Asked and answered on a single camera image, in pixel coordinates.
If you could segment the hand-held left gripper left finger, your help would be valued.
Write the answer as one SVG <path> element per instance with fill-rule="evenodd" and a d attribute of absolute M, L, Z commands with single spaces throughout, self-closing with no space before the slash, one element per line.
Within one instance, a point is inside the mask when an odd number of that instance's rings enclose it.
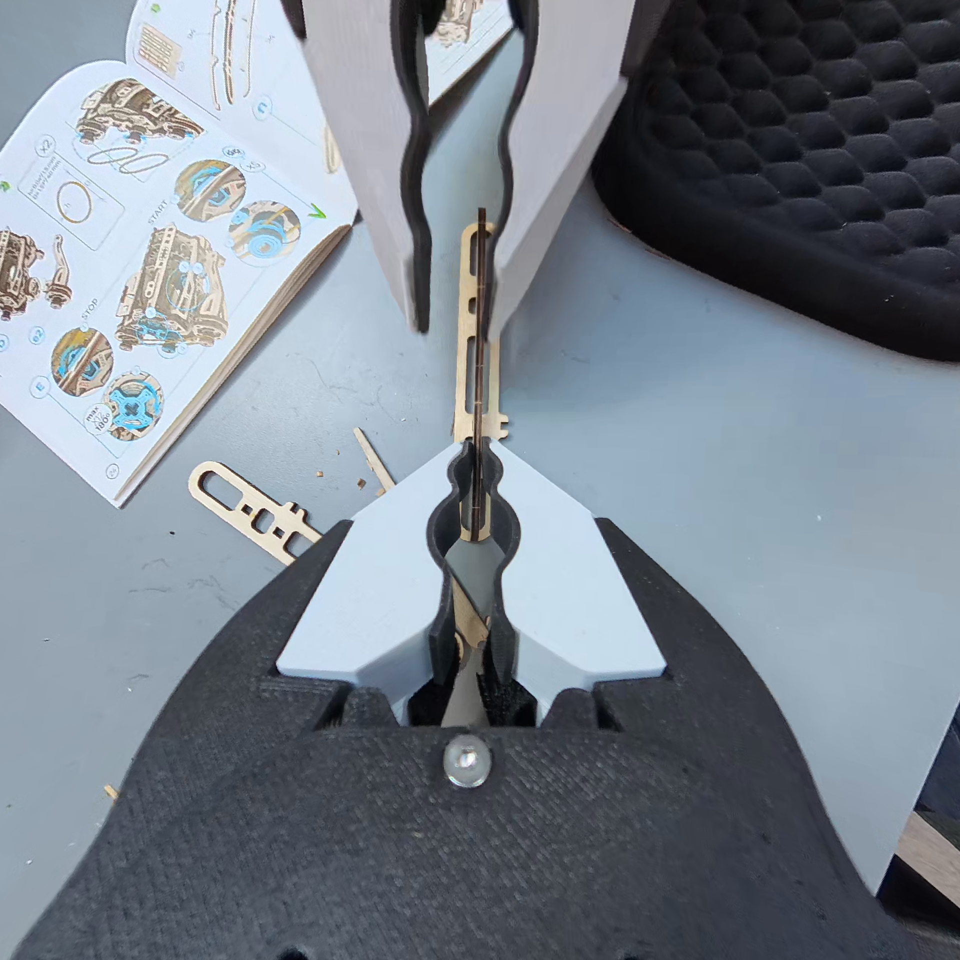
<path fill-rule="evenodd" d="M 354 515 L 275 663 L 281 676 L 373 688 L 401 725 L 442 725 L 463 659 L 450 546 L 427 531 L 462 452 L 450 444 Z"/>

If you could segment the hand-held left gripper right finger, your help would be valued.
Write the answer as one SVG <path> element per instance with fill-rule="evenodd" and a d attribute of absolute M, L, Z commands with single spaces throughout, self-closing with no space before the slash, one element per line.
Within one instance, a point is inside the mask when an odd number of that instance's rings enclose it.
<path fill-rule="evenodd" d="M 484 441 L 494 573 L 483 673 L 491 725 L 536 725 L 565 690 L 660 677 L 666 660 L 598 521 L 495 440 Z"/>

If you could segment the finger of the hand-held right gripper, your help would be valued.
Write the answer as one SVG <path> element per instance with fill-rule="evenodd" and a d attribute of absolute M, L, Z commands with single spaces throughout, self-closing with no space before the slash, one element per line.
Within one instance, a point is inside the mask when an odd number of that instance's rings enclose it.
<path fill-rule="evenodd" d="M 520 73 L 500 132 L 505 179 L 489 326 L 520 306 L 626 90 L 633 1 L 512 2 Z"/>
<path fill-rule="evenodd" d="M 426 36 L 436 5 L 303 1 L 298 34 L 380 267 L 409 327 L 429 328 Z"/>

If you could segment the thin dark-edged wooden model part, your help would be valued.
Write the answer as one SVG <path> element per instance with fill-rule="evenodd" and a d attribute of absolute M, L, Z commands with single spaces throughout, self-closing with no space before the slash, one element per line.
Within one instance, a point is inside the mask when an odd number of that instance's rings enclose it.
<path fill-rule="evenodd" d="M 483 526 L 482 513 L 485 505 L 485 491 L 483 488 L 483 426 L 484 426 L 484 391 L 485 391 L 485 353 L 486 334 L 484 322 L 486 319 L 487 299 L 487 210 L 484 206 L 477 210 L 476 231 L 476 295 L 475 295 L 475 333 L 474 333 L 474 363 L 473 363 L 473 415 L 472 415 L 472 446 L 473 467 L 471 479 L 470 499 L 470 541 L 479 542 Z"/>

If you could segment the slotted wooden model strip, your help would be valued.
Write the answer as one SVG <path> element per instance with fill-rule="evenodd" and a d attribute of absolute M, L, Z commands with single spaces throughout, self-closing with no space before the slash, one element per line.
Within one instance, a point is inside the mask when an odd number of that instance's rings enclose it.
<path fill-rule="evenodd" d="M 486 220 L 486 250 L 494 231 Z M 476 232 L 477 222 L 469 225 L 461 237 L 461 260 L 459 272 L 457 368 L 455 404 L 452 421 L 452 438 L 455 442 L 473 442 L 474 414 L 474 333 L 476 296 Z M 500 344 L 498 340 L 485 342 L 485 390 L 483 443 L 486 439 L 503 440 L 508 435 L 508 416 L 500 410 Z M 489 496 L 484 487 L 485 505 L 482 512 L 483 526 L 480 543 L 490 534 Z M 462 538 L 471 541 L 471 499 L 462 501 Z"/>

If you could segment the model instruction booklet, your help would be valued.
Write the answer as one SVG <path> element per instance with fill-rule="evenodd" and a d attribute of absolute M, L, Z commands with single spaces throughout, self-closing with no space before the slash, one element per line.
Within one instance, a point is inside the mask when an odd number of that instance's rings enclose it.
<path fill-rule="evenodd" d="M 281 2 L 138 2 L 1 156 L 2 406 L 121 507 L 358 204 Z"/>

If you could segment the slotted wooden part with tabs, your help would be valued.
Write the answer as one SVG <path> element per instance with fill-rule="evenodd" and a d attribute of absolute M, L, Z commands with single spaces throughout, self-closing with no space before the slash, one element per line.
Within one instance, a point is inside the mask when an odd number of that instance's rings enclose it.
<path fill-rule="evenodd" d="M 230 506 L 208 489 L 215 477 L 237 494 Z M 291 545 L 304 541 L 312 546 L 322 534 L 308 522 L 307 511 L 294 502 L 280 504 L 222 462 L 199 463 L 191 471 L 187 489 L 192 498 L 236 532 L 289 567 L 298 558 Z"/>

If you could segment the small wooden piece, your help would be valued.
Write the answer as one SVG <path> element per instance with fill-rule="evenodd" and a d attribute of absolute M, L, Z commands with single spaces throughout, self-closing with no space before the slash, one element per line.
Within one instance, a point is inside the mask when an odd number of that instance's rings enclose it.
<path fill-rule="evenodd" d="M 467 649 L 478 650 L 489 636 L 491 618 L 483 617 L 455 576 L 451 576 L 455 638 L 462 658 Z"/>

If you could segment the small wooden stick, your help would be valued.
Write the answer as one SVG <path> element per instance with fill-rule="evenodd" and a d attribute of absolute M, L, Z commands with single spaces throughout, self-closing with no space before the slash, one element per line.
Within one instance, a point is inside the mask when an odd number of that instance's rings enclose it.
<path fill-rule="evenodd" d="M 355 426 L 353 427 L 353 435 L 364 453 L 368 468 L 375 475 L 379 482 L 380 486 L 378 487 L 375 496 L 377 498 L 382 498 L 387 492 L 396 486 L 396 483 L 385 463 L 381 460 L 378 451 L 367 437 L 366 433 L 359 426 Z"/>

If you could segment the black honeycomb cushion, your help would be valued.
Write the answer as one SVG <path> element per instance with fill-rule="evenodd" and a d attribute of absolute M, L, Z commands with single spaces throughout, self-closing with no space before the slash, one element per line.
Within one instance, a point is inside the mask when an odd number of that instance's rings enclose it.
<path fill-rule="evenodd" d="M 666 257 L 956 363 L 958 142 L 958 2 L 672 2 L 591 176 Z"/>

